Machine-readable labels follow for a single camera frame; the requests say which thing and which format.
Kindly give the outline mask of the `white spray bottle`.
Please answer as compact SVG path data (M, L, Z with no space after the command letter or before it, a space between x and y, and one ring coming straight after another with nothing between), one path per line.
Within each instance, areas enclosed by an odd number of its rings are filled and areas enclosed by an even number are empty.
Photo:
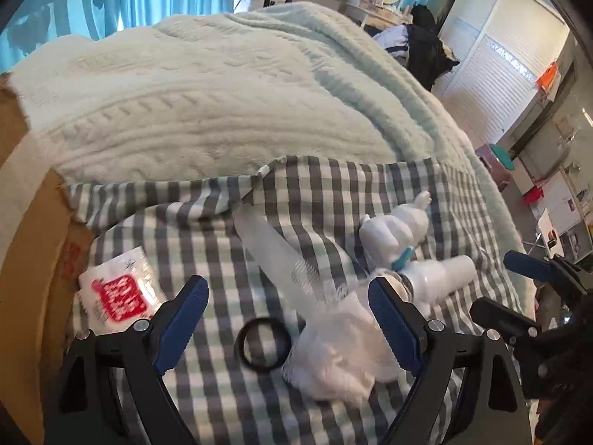
M400 299L410 302L428 317L447 295L462 289L477 278L476 267L466 255L437 260L409 261L400 271L378 269Z

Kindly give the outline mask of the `red white tissue packet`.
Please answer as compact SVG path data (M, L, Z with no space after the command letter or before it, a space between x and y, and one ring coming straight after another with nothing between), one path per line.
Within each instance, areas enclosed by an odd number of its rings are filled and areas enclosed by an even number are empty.
M167 299L139 246L79 275L79 300L89 328L100 336L151 319Z

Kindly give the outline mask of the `white bear shaped bottle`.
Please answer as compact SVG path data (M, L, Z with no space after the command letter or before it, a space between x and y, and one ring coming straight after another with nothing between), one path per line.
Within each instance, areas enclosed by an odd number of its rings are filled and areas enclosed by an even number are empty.
M371 269L399 271L405 267L427 235L431 201L430 193L423 191L412 203L400 204L389 214L363 217L359 237Z

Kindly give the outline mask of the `black tape roll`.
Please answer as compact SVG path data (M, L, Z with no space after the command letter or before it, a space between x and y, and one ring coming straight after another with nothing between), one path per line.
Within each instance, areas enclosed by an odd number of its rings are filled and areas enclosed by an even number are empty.
M291 352L291 334L284 323L272 316L250 319L239 330L234 354L239 362L257 374L280 369Z

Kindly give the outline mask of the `checkered gingham cloth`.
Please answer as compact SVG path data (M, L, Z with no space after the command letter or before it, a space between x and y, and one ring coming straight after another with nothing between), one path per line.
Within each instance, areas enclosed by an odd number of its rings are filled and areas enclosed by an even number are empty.
M360 220L379 215L422 191L432 202L426 240L417 256L471 257L477 278L450 295L433 316L475 333L471 304L487 295L520 307L514 278L501 262L496 213L483 195L488 175L476 176L433 159L363 165L314 157L285 157L239 177L182 182L72 184L77 218L95 234L89 261L97 265L142 247L162 292L174 297L192 275L209 283L203 319L165 384L201 444L376 444L387 432L411 385L402 376L374 388L361 406L317 403L281 375L248 371L234 354L236 335L257 316L301 324L245 253L234 226L236 206L258 209L323 280L363 278L367 266Z

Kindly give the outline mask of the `brown cardboard box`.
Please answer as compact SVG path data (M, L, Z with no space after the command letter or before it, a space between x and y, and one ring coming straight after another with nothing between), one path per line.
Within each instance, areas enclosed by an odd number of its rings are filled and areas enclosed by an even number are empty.
M1 441L40 444L89 230L1 77Z

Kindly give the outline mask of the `dark clothes on chair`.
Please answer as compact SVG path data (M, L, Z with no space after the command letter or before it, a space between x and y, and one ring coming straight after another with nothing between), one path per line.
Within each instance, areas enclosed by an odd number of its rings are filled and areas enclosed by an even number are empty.
M453 51L442 43L430 10L425 5L414 5L412 23L406 26L408 59L406 68L424 87L431 91L436 80L452 72L460 61Z

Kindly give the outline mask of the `white wardrobe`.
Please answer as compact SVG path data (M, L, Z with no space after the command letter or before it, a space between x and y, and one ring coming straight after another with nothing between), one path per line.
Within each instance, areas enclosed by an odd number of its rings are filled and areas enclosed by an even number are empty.
M432 92L474 148L495 144L536 96L570 34L541 0L454 0L439 31L459 65Z

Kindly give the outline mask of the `white desk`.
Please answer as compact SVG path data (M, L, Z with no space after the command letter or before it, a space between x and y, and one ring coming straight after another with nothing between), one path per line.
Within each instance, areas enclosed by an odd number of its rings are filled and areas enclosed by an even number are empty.
M399 11L391 11L373 5L365 7L362 4L344 3L342 9L347 17L357 22L361 27L371 25L384 30L391 26L411 24L413 22L410 14L402 14Z

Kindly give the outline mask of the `light green knit blanket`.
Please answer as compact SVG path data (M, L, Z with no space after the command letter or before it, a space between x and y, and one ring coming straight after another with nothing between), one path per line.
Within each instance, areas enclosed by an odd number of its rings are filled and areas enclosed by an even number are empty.
M1 244L50 171L72 182L248 174L283 156L433 158L476 178L473 226L501 256L521 239L440 102L359 27L312 3L176 15L43 44L1 77Z

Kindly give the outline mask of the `blue curtain left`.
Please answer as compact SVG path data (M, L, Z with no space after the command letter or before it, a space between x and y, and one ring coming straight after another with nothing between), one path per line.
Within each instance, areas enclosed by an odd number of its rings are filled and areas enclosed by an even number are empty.
M233 0L24 0L1 31L1 69L57 37L100 40L175 14L228 13L232 7Z

